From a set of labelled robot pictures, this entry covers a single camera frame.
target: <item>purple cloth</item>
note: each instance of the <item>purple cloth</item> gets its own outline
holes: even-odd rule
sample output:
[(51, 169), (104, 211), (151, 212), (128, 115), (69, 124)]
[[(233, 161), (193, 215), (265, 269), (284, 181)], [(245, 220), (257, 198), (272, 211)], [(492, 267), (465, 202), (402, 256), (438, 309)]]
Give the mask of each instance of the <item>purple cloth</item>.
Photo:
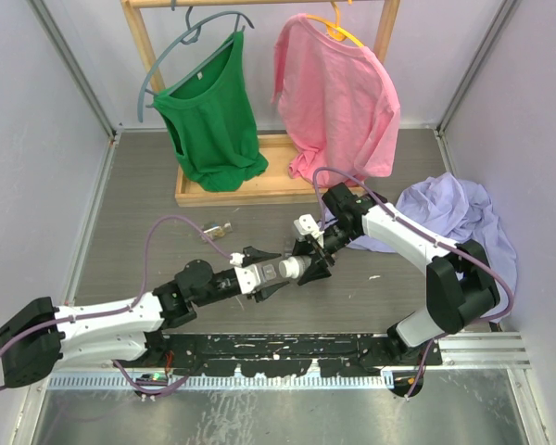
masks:
[[(502, 276), (514, 293), (517, 286), (517, 254), (500, 227), (499, 216), (492, 209), (490, 196), (482, 185), (458, 180), (445, 173), (404, 190), (396, 208), (439, 235), (460, 243), (468, 239), (480, 243), (486, 251), (490, 267)], [(329, 210), (327, 216), (333, 218)], [(361, 236), (348, 247), (394, 252), (388, 245), (368, 236)], [(498, 288), (500, 304), (486, 315), (498, 313), (507, 305), (506, 293), (500, 286)]]

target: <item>yellow hanger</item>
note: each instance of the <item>yellow hanger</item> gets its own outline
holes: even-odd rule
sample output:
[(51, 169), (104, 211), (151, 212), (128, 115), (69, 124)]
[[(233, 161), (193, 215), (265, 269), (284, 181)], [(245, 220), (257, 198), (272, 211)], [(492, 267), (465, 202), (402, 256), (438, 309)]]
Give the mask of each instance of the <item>yellow hanger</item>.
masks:
[(313, 16), (311, 14), (307, 14), (307, 19), (317, 20), (323, 23), (327, 28), (327, 32), (330, 34), (330, 36), (336, 39), (338, 42), (342, 42), (343, 40), (346, 40), (348, 38), (356, 46), (364, 46), (364, 44), (362, 44), (362, 42), (359, 39), (354, 37), (351, 33), (346, 31), (345, 29), (340, 28), (340, 9), (337, 7), (335, 2), (330, 2), (330, 3), (334, 7), (334, 11), (335, 11), (335, 23), (332, 23), (331, 21), (328, 21), (318, 16)]

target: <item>white wall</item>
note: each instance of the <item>white wall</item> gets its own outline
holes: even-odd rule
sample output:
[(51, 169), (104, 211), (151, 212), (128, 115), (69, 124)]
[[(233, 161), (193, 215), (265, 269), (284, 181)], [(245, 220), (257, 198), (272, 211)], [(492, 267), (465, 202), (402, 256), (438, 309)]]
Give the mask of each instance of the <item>white wall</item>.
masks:
[[(27, 2), (0, 1), (0, 326), (31, 299), (61, 299), (106, 149)], [(0, 445), (24, 393), (0, 392)]]
[[(112, 121), (140, 126), (136, 99), (145, 77), (132, 35), (118, 0), (62, 2), (47, 0), (69, 45), (79, 59)], [(385, 67), (398, 89), (405, 125), (438, 124), (492, 20), (500, 0), (403, 0)], [(383, 2), (341, 3), (342, 25), (373, 46)], [(222, 10), (239, 10), (253, 21), (246, 32), (245, 74), (249, 99), (259, 128), (282, 128), (270, 104), (272, 51), (286, 20), (299, 12), (334, 16), (328, 3), (299, 5), (204, 6), (194, 9), (197, 22)], [(185, 30), (186, 8), (143, 12), (157, 54)], [(162, 67), (167, 85), (180, 80), (211, 54), (233, 28), (234, 19), (216, 20), (203, 28), (197, 44), (177, 47)], [(143, 127), (163, 127), (147, 110)]]
[(556, 0), (521, 3), (448, 140), (459, 176), (486, 187), (517, 250), (511, 321), (556, 433)]

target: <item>wooden clothes rack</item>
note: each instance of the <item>wooden clothes rack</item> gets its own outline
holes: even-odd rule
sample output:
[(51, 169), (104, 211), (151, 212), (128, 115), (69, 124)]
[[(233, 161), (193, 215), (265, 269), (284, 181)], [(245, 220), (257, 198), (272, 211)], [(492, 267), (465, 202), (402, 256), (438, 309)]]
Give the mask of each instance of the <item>wooden clothes rack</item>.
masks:
[[(176, 6), (218, 6), (218, 5), (266, 5), (285, 3), (327, 2), (328, 0), (177, 0)], [(391, 33), (398, 15), (400, 0), (384, 0), (377, 37), (373, 52), (381, 63), (385, 62)], [(171, 0), (121, 0), (123, 12), (128, 20), (138, 53), (149, 72), (157, 61), (150, 42), (141, 9), (148, 7), (169, 7)], [(154, 92), (165, 89), (160, 70), (150, 79)], [(235, 192), (210, 193), (199, 184), (187, 179), (179, 169), (175, 199), (180, 206), (227, 206), (247, 204), (282, 204), (291, 202), (312, 202), (316, 200), (313, 186), (302, 178), (288, 176), (288, 164), (297, 155), (290, 138), (283, 134), (264, 134), (259, 137), (259, 152), (268, 160), (269, 167), (262, 175), (246, 181)]]

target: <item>wooden rod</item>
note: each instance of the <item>wooden rod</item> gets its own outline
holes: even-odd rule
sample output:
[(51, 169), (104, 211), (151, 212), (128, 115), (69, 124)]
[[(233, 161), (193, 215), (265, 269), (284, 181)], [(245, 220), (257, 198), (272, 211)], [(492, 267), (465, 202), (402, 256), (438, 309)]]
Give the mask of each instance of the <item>wooden rod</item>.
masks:
[(385, 56), (389, 48), (391, 33), (396, 24), (398, 16), (400, 0), (385, 0), (383, 11), (381, 11), (381, 19), (379, 20), (379, 29), (377, 30), (377, 38), (374, 41), (373, 52), (381, 63), (385, 63)]
[[(171, 7), (171, 0), (127, 0), (134, 8)], [(226, 6), (226, 5), (264, 5), (282, 3), (327, 3), (330, 0), (177, 0), (176, 6)]]
[[(128, 20), (128, 26), (132, 32), (133, 40), (138, 48), (138, 53), (140, 54), (142, 63), (145, 66), (146, 72), (149, 72), (154, 63), (157, 61), (157, 57), (155, 56), (155, 50), (150, 43), (150, 38), (148, 37), (148, 32), (146, 31), (142, 13), (140, 12), (140, 9), (134, 8), (129, 0), (121, 0), (121, 7), (123, 8), (126, 20)], [(155, 92), (165, 89), (165, 83), (163, 82), (163, 76), (160, 75), (160, 70), (157, 70), (150, 78), (150, 86), (152, 86), (152, 89)]]

